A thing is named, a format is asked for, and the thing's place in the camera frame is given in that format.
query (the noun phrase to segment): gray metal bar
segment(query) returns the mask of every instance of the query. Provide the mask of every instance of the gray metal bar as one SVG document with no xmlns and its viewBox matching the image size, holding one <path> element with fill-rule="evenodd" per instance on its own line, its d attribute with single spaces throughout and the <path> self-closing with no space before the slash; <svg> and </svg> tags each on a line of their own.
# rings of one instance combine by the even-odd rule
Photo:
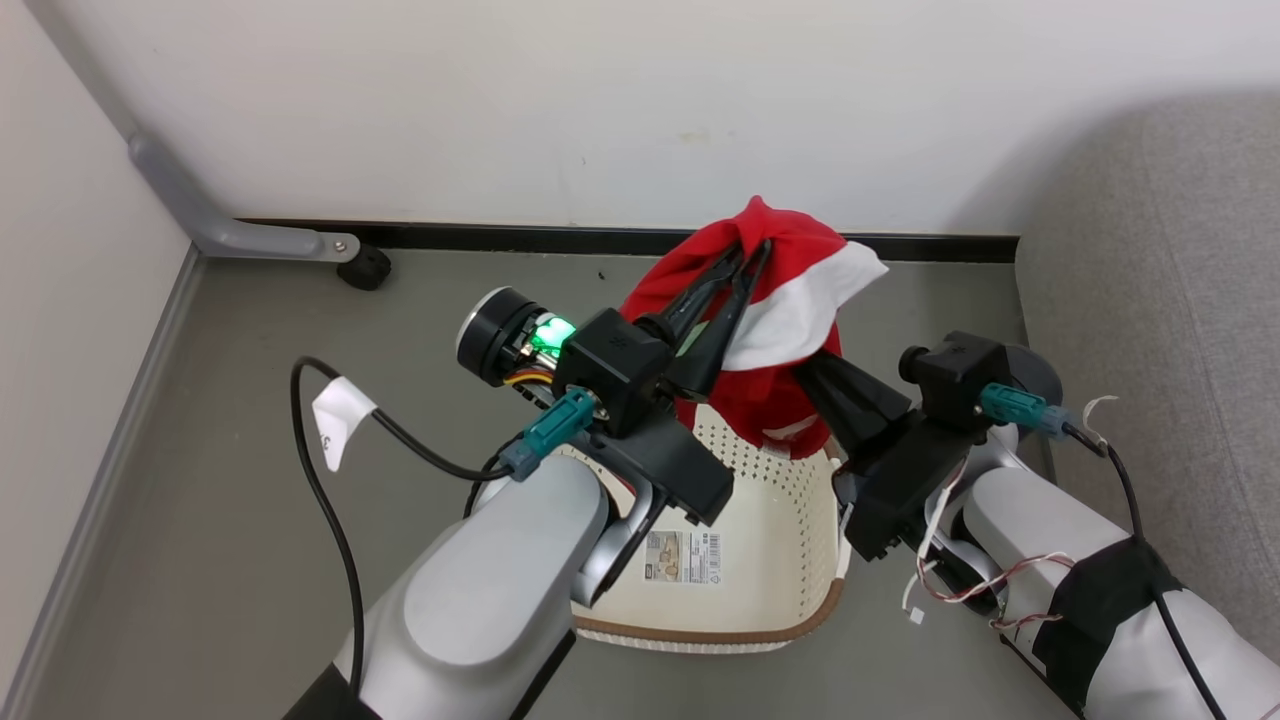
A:
<svg viewBox="0 0 1280 720">
<path fill-rule="evenodd" d="M 303 228 L 257 225 L 224 213 L 182 168 L 157 137 L 138 126 L 124 99 L 115 91 L 54 0 L 26 0 L 27 9 L 45 29 L 63 59 L 115 126 L 129 147 L 129 158 L 182 229 L 207 255 L 346 263 L 360 252 L 351 233 L 323 233 Z"/>
<path fill-rule="evenodd" d="M 270 258 L 346 263 L 360 251 L 349 233 L 256 225 L 223 213 L 160 138 L 145 131 L 127 138 L 129 158 L 196 247 L 215 258 Z"/>
</svg>

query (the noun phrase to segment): red hat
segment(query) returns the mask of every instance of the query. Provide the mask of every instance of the red hat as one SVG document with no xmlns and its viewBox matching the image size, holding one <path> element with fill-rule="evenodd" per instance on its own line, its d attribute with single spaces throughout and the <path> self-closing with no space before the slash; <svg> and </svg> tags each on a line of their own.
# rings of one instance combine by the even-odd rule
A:
<svg viewBox="0 0 1280 720">
<path fill-rule="evenodd" d="M 751 445 L 808 457 L 831 433 L 790 366 L 819 348 L 840 354 L 836 311 L 888 272 L 870 247 L 846 241 L 804 213 L 774 210 L 753 197 L 736 218 L 707 225 L 659 260 L 621 313 L 627 320 L 660 313 L 732 243 L 741 242 L 750 258 L 767 238 L 773 251 L 730 343 L 710 406 Z M 690 402 L 676 404 L 690 428 L 695 410 Z"/>
</svg>

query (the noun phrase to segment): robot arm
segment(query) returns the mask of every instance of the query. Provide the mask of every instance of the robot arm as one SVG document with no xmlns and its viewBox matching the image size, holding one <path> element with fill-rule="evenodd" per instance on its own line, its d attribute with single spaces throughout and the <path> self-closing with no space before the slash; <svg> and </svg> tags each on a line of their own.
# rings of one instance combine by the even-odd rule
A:
<svg viewBox="0 0 1280 720">
<path fill-rule="evenodd" d="M 511 288 L 481 300 L 460 332 L 460 363 L 494 387 L 527 374 L 549 380 L 517 384 L 548 410 L 540 421 L 580 391 L 594 416 L 564 438 L 535 423 L 504 450 L 512 477 L 481 493 L 475 512 L 366 615 L 358 698 L 348 684 L 348 637 L 285 717 L 522 717 L 572 646 L 568 601 L 591 606 L 607 592 L 664 507 L 710 525 L 730 500 L 732 473 L 676 421 L 672 398 L 710 392 L 708 378 L 760 264 L 731 250 L 662 315 L 631 324 L 604 310 L 567 337 L 563 320 Z M 690 341 L 694 320 L 724 288 L 733 300 Z M 1275 664 L 1167 575 L 1153 551 L 1134 550 L 1126 533 L 1018 460 L 1010 450 L 1016 430 L 998 423 L 1016 407 L 984 396 L 989 386 L 1018 384 L 1009 348 L 951 333 L 932 351 L 910 350 L 900 372 L 920 386 L 919 409 L 832 355 L 795 370 L 850 455 L 833 489 L 859 555 L 870 561 L 901 542 L 923 546 L 925 589 L 992 621 L 1001 642 L 1078 714 L 1211 716 L 1153 607 L 1152 587 L 1164 588 L 1225 716 L 1256 720 L 1280 706 Z M 585 464 L 547 457 L 561 441 L 632 486 L 627 516 Z M 1044 555 L 1070 561 L 1027 562 Z M 948 589 L 929 585 L 927 575 Z"/>
</svg>

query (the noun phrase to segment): product label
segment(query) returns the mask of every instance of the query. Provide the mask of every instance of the product label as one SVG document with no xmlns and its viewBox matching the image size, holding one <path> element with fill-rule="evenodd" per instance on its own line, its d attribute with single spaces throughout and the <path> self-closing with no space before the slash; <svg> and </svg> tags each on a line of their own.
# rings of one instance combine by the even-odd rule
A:
<svg viewBox="0 0 1280 720">
<path fill-rule="evenodd" d="M 652 530 L 645 538 L 644 579 L 652 583 L 721 584 L 721 534 Z"/>
</svg>

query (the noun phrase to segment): white label tag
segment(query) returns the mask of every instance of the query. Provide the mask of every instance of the white label tag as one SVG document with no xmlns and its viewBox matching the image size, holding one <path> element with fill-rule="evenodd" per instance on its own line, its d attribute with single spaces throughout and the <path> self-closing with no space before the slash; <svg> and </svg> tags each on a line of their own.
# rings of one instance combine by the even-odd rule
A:
<svg viewBox="0 0 1280 720">
<path fill-rule="evenodd" d="M 721 584 L 721 533 L 652 530 L 645 538 L 644 579 L 652 583 Z"/>
<path fill-rule="evenodd" d="M 311 411 L 316 416 L 316 429 L 320 430 L 320 447 L 324 450 L 324 464 L 330 473 L 337 473 L 342 465 L 342 452 L 347 441 L 355 434 L 361 420 L 378 409 L 378 404 L 360 392 L 347 378 L 338 378 L 311 401 Z"/>
</svg>

